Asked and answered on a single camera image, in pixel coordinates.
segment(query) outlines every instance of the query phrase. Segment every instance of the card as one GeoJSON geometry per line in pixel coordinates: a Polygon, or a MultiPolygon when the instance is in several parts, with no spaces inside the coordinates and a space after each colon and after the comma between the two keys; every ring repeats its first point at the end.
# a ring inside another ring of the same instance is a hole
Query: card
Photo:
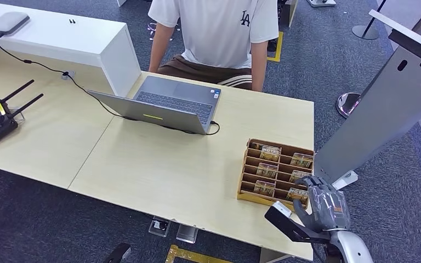
{"type": "Polygon", "coordinates": [[[288,190],[288,194],[286,195],[286,200],[293,201],[294,199],[299,199],[301,200],[302,204],[307,204],[309,199],[309,192],[297,188],[290,188],[288,190]]]}
{"type": "Polygon", "coordinates": [[[265,144],[258,144],[257,142],[251,142],[251,148],[256,149],[256,150],[262,150],[263,146],[268,146],[271,147],[269,145],[265,145],[265,144]]]}
{"type": "Polygon", "coordinates": [[[275,178],[275,175],[277,174],[278,167],[275,165],[270,165],[266,163],[259,163],[259,166],[257,167],[257,171],[255,174],[275,178]]]}
{"type": "Polygon", "coordinates": [[[254,193],[265,196],[272,196],[274,194],[274,190],[275,184],[272,184],[271,182],[264,182],[259,180],[255,182],[254,193]]]}
{"type": "Polygon", "coordinates": [[[311,173],[306,173],[305,171],[298,171],[298,170],[293,170],[291,172],[291,176],[288,180],[288,182],[292,182],[294,183],[296,180],[303,178],[305,176],[309,176],[312,175],[311,173]]]}
{"type": "Polygon", "coordinates": [[[314,158],[312,155],[304,155],[302,153],[295,153],[291,159],[290,164],[304,168],[311,168],[314,158]]]}
{"type": "Polygon", "coordinates": [[[264,145],[262,146],[259,158],[273,162],[278,162],[278,157],[280,156],[280,153],[280,148],[264,145]]]}

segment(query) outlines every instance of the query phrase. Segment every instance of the white device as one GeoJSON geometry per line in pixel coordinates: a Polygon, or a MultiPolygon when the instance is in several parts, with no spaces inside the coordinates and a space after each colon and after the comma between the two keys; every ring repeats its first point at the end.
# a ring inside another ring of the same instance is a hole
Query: white device
{"type": "Polygon", "coordinates": [[[10,35],[21,28],[30,17],[23,12],[8,12],[0,16],[0,34],[10,35]]]}

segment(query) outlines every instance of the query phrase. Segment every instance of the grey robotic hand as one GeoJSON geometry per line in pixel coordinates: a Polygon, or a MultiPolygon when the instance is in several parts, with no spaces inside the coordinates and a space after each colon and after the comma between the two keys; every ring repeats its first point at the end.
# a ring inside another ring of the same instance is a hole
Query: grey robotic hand
{"type": "Polygon", "coordinates": [[[287,213],[280,213],[280,202],[270,207],[265,218],[294,242],[324,244],[327,263],[373,263],[364,241],[348,231],[351,219],[343,193],[316,176],[306,176],[295,183],[308,187],[312,206],[312,214],[308,214],[299,200],[293,202],[304,226],[287,217],[287,213]]]}
{"type": "Polygon", "coordinates": [[[312,214],[307,214],[299,200],[293,202],[296,214],[307,228],[317,233],[349,229],[351,219],[343,192],[316,176],[306,176],[295,183],[308,187],[312,214]]]}

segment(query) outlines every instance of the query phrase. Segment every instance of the white t-shirt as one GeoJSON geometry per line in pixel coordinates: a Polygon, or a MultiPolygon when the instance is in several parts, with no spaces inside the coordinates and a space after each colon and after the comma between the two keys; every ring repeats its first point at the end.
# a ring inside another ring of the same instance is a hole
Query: white t-shirt
{"type": "Polygon", "coordinates": [[[190,62],[251,68],[251,43],[278,37],[277,0],[153,0],[149,17],[174,27],[181,18],[190,62]]]}

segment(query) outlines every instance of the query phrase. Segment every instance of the laptop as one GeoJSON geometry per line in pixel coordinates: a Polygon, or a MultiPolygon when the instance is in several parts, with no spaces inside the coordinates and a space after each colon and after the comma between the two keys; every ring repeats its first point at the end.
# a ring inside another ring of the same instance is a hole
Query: laptop
{"type": "Polygon", "coordinates": [[[133,99],[87,91],[123,117],[205,135],[221,90],[147,76],[133,99]]]}

